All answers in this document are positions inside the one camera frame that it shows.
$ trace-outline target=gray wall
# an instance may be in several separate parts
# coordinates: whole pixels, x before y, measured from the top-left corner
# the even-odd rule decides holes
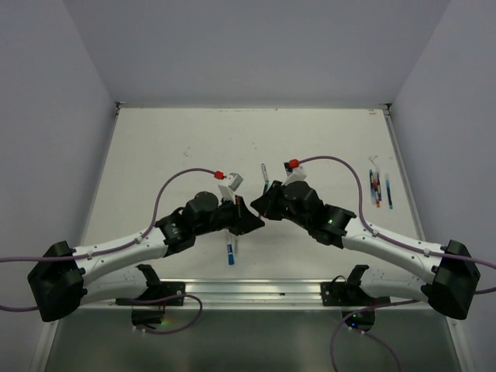
[[[449,0],[65,0],[112,97],[149,105],[392,102]]]
[[[496,262],[496,2],[452,0],[394,100],[393,120],[425,233]],[[481,269],[481,288],[496,275]],[[496,365],[496,295],[463,324],[479,371]]]
[[[78,243],[113,103],[58,0],[0,5],[0,255]],[[31,263],[2,264],[3,305],[34,305]],[[42,322],[0,312],[0,370],[25,371]]]

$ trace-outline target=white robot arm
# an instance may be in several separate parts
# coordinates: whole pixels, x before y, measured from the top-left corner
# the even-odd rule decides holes
[[[42,320],[51,322],[81,304],[108,298],[163,297],[160,283],[150,283],[156,274],[149,265],[129,266],[179,253],[192,247],[196,236],[206,233],[227,229],[241,236],[265,226],[243,198],[234,194],[242,181],[238,174],[230,174],[219,183],[220,203],[214,194],[199,192],[151,229],[131,236],[72,249],[67,242],[53,244],[44,255],[53,262],[39,262],[28,275]],[[158,297],[153,298],[150,291]]]
[[[467,317],[480,273],[474,263],[446,257],[470,257],[463,244],[452,240],[442,246],[411,239],[358,219],[355,213],[320,200],[304,181],[306,174],[297,160],[284,166],[286,181],[274,181],[265,194],[251,203],[260,215],[272,220],[288,219],[319,243],[370,254],[405,270],[389,274],[357,265],[345,283],[332,282],[325,292],[343,305],[369,305],[383,297],[407,298],[427,302],[454,319]]]

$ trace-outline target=blue marker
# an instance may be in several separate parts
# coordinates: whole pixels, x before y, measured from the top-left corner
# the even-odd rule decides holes
[[[385,175],[386,178],[386,190],[387,190],[387,201],[389,202],[389,209],[393,209],[393,200],[391,199],[391,186],[389,185],[389,174]]]
[[[227,263],[234,264],[233,242],[231,241],[231,233],[227,231]]]

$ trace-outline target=pen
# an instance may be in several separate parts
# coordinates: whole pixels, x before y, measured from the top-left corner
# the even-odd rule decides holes
[[[370,179],[370,201],[372,204],[376,204],[375,201],[375,186],[374,186],[374,171],[369,170],[369,179]]]
[[[377,186],[377,173],[374,173],[374,195],[375,195],[375,206],[380,208],[381,203],[379,202],[379,187]]]
[[[391,199],[391,186],[389,185],[389,174],[385,175],[386,177],[386,191],[387,193],[387,201],[389,202],[389,209],[393,209],[393,200]]]
[[[377,173],[377,193],[379,196],[379,202],[382,202],[381,178],[379,177],[379,167],[377,167],[375,171]]]
[[[234,253],[233,253],[233,242],[231,240],[231,233],[226,231],[227,235],[227,263],[229,265],[234,264]]]

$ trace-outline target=gray floor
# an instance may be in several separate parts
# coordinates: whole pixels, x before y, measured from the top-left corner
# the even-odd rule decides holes
[[[168,310],[169,328],[193,316]],[[192,328],[169,336],[131,332],[130,311],[83,309],[63,319],[47,372],[332,371],[329,340],[339,312],[204,312]],[[374,334],[398,353],[404,372],[457,372],[444,318],[433,311],[378,312]],[[397,371],[381,345],[343,329],[336,344],[340,372]]]

